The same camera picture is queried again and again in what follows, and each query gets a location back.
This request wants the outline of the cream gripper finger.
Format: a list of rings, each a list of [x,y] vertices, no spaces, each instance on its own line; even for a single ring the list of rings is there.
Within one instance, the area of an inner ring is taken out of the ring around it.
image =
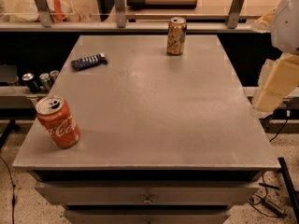
[[[299,86],[299,56],[283,53],[275,61],[267,59],[262,66],[250,112],[272,114],[283,99]]]

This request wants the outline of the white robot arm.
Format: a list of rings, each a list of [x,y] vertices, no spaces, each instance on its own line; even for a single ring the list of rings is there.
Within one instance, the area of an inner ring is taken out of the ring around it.
[[[279,59],[266,61],[258,79],[250,112],[265,118],[299,86],[299,0],[282,0],[270,26],[272,46],[283,52]]]

